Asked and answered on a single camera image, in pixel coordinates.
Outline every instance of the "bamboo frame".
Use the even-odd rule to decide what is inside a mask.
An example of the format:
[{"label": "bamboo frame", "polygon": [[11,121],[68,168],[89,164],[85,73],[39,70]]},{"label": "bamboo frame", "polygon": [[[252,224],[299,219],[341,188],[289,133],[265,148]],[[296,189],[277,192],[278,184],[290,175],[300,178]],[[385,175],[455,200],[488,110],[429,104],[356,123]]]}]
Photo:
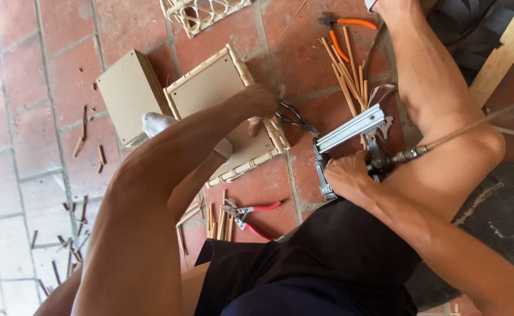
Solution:
[{"label": "bamboo frame", "polygon": [[[208,0],[209,4],[201,5],[197,0],[160,0],[163,16],[171,23],[180,25],[193,38],[205,28],[222,18],[239,11],[251,4],[251,0]],[[189,16],[194,11],[196,16]]]},{"label": "bamboo frame", "polygon": [[[212,65],[214,62],[218,61],[220,58],[225,56],[226,54],[229,54],[232,62],[239,74],[239,77],[241,78],[241,81],[243,82],[244,86],[251,85],[255,83],[255,80],[253,79],[253,76],[249,72],[249,69],[245,65],[245,63],[239,58],[238,54],[235,53],[232,46],[230,44],[227,44],[224,49],[219,51],[218,53],[214,54],[212,57],[195,67],[193,70],[186,73],[184,76],[179,78],[177,81],[173,82],[169,87],[163,89],[163,94],[167,98],[167,102],[169,104],[169,108],[171,109],[171,112],[173,112],[173,116],[175,116],[176,119],[180,120],[181,117],[179,115],[179,111],[177,111],[177,108],[175,106],[175,102],[173,101],[172,93],[177,88],[179,88],[181,85],[183,85],[185,82],[187,82],[190,78],[196,76],[200,72],[204,71],[204,69],[208,68],[210,65]],[[211,179],[210,181],[206,182],[206,187],[210,188],[212,186],[215,186],[218,183],[222,182],[232,182],[235,178],[238,176],[241,176],[243,173],[257,167],[261,163],[271,159],[273,156],[276,156],[277,154],[281,154],[284,151],[287,151],[290,149],[290,145],[288,143],[288,140],[284,136],[284,132],[282,131],[280,125],[277,123],[276,118],[268,118],[262,121],[263,125],[265,126],[265,129],[267,130],[267,134],[269,135],[270,140],[274,144],[274,149],[260,155],[259,157],[255,157],[254,159],[248,161],[247,163],[238,166],[220,176],[217,176],[216,178]]]}]

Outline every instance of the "wooden plank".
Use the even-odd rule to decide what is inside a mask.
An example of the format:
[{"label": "wooden plank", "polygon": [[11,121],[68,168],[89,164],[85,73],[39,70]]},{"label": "wooden plank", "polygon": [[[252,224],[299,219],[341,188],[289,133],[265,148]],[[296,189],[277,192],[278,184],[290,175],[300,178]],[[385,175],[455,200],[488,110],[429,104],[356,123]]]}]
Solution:
[{"label": "wooden plank", "polygon": [[500,41],[503,45],[491,52],[469,88],[479,106],[487,102],[514,63],[514,17]]}]

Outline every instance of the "knee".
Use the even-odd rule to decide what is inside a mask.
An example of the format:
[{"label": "knee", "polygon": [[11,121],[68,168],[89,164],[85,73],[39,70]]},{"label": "knee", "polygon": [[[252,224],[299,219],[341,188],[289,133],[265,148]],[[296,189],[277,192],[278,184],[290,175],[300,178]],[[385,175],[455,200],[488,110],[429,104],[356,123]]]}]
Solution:
[{"label": "knee", "polygon": [[474,154],[493,167],[505,157],[505,137],[491,126],[473,131],[466,140],[465,148],[471,148]]}]

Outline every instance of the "orange-handled pliers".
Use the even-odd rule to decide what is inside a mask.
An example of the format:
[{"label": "orange-handled pliers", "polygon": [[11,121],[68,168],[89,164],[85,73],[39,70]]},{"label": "orange-handled pliers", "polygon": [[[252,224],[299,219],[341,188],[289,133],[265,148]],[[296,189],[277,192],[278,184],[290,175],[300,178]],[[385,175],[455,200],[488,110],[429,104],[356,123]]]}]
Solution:
[{"label": "orange-handled pliers", "polygon": [[335,31],[333,31],[333,24],[335,24],[335,23],[358,24],[358,25],[364,25],[367,28],[370,28],[373,30],[378,29],[378,26],[376,26],[368,21],[361,20],[359,18],[335,18],[334,16],[330,15],[327,12],[323,12],[322,15],[323,15],[323,17],[318,18],[318,20],[321,23],[323,23],[329,27],[329,34],[331,35],[331,40],[333,41],[333,44],[335,45],[335,49],[337,50],[337,53],[339,54],[339,56],[341,56],[341,58],[346,62],[351,62],[351,60],[350,60],[350,58],[347,57],[347,55],[345,55],[345,53],[343,53],[343,50],[339,46],[339,42],[337,41],[337,37],[335,36]]}]

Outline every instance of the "wire cutters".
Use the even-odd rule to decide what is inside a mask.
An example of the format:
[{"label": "wire cutters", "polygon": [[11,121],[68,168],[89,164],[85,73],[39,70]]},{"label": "wire cutters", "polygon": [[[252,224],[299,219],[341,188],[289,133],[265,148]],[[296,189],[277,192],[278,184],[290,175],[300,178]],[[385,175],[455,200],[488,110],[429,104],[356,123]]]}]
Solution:
[{"label": "wire cutters", "polygon": [[289,104],[288,102],[286,102],[283,99],[278,100],[278,104],[280,104],[280,105],[284,106],[285,108],[289,109],[290,111],[294,112],[294,114],[298,117],[298,120],[293,120],[291,118],[288,118],[286,115],[282,114],[280,111],[277,111],[276,115],[279,118],[282,118],[282,120],[285,121],[286,123],[289,123],[294,126],[298,126],[299,128],[308,131],[312,135],[315,135],[315,136],[319,135],[319,130],[317,129],[317,127],[311,125],[311,123],[307,119],[303,118],[302,114],[300,113],[300,111],[297,108],[295,108],[293,105]]},{"label": "wire cutters", "polygon": [[318,20],[321,23],[327,25],[327,27],[329,28],[329,34],[331,35],[331,40],[333,41],[333,45],[335,46],[337,53],[346,62],[351,62],[351,59],[348,58],[347,55],[345,55],[345,53],[343,53],[343,50],[339,46],[339,42],[337,41],[337,37],[335,36],[335,31],[333,30],[333,24],[335,24],[335,23],[359,24],[359,25],[364,25],[367,28],[373,29],[375,31],[378,29],[378,26],[376,26],[368,21],[361,20],[359,18],[335,18],[334,16],[330,15],[328,12],[322,12],[322,15],[323,15],[323,17],[318,18]]},{"label": "wire cutters", "polygon": [[229,205],[220,206],[220,209],[230,214],[233,217],[233,220],[235,220],[235,222],[237,223],[237,226],[239,226],[239,228],[241,228],[242,231],[244,231],[245,228],[249,228],[249,230],[255,233],[255,235],[263,238],[264,240],[271,241],[270,238],[265,237],[257,229],[248,224],[245,220],[247,219],[247,215],[249,215],[250,212],[267,212],[276,209],[278,206],[281,205],[280,201],[268,206],[249,206],[241,208],[237,207],[237,205],[233,203],[232,200],[229,200],[227,198],[224,199],[224,202],[226,202]]}]

